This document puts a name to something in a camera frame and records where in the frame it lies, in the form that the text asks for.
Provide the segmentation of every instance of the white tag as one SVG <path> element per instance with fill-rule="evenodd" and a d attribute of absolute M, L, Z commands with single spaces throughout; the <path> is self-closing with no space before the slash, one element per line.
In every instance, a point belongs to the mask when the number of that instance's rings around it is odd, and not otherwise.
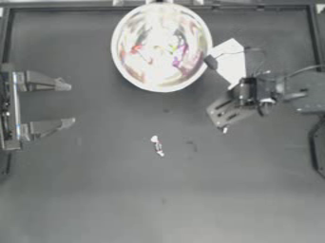
<path fill-rule="evenodd" d="M 233 38 L 215 46 L 209 54 L 218 61 L 218 74 L 230 83 L 229 89 L 231 89 L 241 78 L 246 77 L 246 62 L 244 46 Z"/>

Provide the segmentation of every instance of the small object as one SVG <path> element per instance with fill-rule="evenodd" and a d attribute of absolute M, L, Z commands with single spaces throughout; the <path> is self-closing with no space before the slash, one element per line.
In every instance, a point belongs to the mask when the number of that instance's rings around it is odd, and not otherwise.
<path fill-rule="evenodd" d="M 158 136 L 153 136 L 151 140 L 150 140 L 154 144 L 155 144 L 155 150 L 157 150 L 157 153 L 161 155 L 161 157 L 165 156 L 165 153 L 163 153 L 163 145 L 162 143 L 159 142 L 158 140 Z"/>

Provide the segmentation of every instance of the black tray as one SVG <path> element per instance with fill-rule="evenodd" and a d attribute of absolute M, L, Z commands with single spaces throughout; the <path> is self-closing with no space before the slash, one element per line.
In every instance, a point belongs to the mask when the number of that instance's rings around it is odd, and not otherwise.
<path fill-rule="evenodd" d="M 244 121 L 223 136 L 206 115 L 207 105 L 226 88 L 213 72 L 175 93 L 157 94 L 134 87 L 120 77 L 110 54 L 112 30 L 130 9 L 54 4 L 52 8 L 20 5 L 5 11 L 3 62 L 72 83 L 67 93 L 26 94 L 23 120 L 76 117 L 70 130 L 26 145 L 16 154 L 7 196 L 26 197 L 9 200 L 7 224 L 19 221 L 19 229 L 27 230 L 15 235 L 28 235 L 34 242 L 50 242 L 48 237 L 75 242 L 76 235 L 83 235 L 83 242 L 94 237 L 96 242 L 111 242 L 119 231 L 126 241 L 153 242 L 163 234 L 154 233 L 157 224 L 162 223 L 166 233 L 178 227 L 159 222 L 167 207 L 173 222 L 181 220 L 179 211 L 189 214 L 183 215 L 185 229 L 193 227 L 197 232 L 214 227 L 210 214 L 222 212 L 215 224 L 218 220 L 226 223 L 227 217 L 242 220 L 231 224 L 233 233 L 245 231 L 260 240 L 269 236 L 269 241 L 280 242 L 286 227 L 261 225 L 266 218 L 294 225 L 294 213 L 302 209 L 313 220 L 322 218 L 324 211 L 313 203 L 305 200 L 301 208 L 296 201 L 312 188 L 324 195 L 306 139 L 316 118 L 301 117 L 290 106 L 280 105 L 268 119 L 257 116 Z M 205 6 L 194 10 L 207 22 L 215 45 L 234 37 L 244 45 L 266 50 L 265 69 L 290 72 L 321 62 L 310 6 Z M 248 55 L 249 68 L 260 61 L 260 55 Z M 154 135 L 162 141 L 163 159 L 150 142 Z M 64 206 L 51 204 L 51 198 Z M 31 220 L 38 210 L 44 216 Z M 127 213 L 120 216 L 115 210 Z M 95 212 L 110 216 L 95 220 Z M 63 220 L 80 226 L 71 226 L 70 234 L 64 234 Z M 90 221 L 92 233 L 83 234 Z M 306 237 L 314 227 L 294 233 Z"/>

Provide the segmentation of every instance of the black table surface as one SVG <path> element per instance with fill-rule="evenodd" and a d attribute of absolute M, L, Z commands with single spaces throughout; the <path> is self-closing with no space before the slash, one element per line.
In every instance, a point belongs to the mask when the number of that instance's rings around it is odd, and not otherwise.
<path fill-rule="evenodd" d="M 304 11 L 199 10 L 215 44 L 268 51 L 265 70 L 313 64 Z M 23 94 L 23 121 L 75 117 L 24 146 L 0 185 L 0 242 L 321 242 L 325 180 L 312 168 L 317 118 L 281 104 L 222 135 L 206 107 L 226 84 L 207 71 L 158 94 L 120 77 L 110 53 L 124 12 L 19 12 L 11 62 L 71 92 Z M 261 61 L 248 55 L 248 68 Z M 158 135 L 165 158 L 150 139 Z"/>

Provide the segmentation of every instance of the metal frame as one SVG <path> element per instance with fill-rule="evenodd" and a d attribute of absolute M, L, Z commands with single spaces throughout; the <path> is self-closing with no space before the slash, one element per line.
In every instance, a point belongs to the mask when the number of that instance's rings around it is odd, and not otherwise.
<path fill-rule="evenodd" d="M 269 2 L 260 4 L 227 4 L 218 1 L 206 0 L 205 5 L 197 5 L 195 0 L 179 0 L 178 4 L 182 4 L 191 9 L 213 9 L 219 11 L 270 11 L 270 10 L 304 10 L 308 13 L 308 23 L 310 27 L 310 37 L 313 42 L 313 55 L 314 64 L 325 64 L 324 51 L 320 38 L 320 27 L 317 23 L 317 11 L 316 4 L 297 4 L 282 3 L 272 4 Z M 0 68 L 1 64 L 8 61 L 8 52 L 11 46 L 11 34 L 12 34 L 12 19 L 17 11 L 110 11 L 110 10 L 131 10 L 134 7 L 145 4 L 143 1 L 123 1 L 122 7 L 115 7 L 112 1 L 91 1 L 91 2 L 34 2 L 34 3 L 4 3 L 0 7 L 4 8 L 3 21 L 0 28 Z"/>

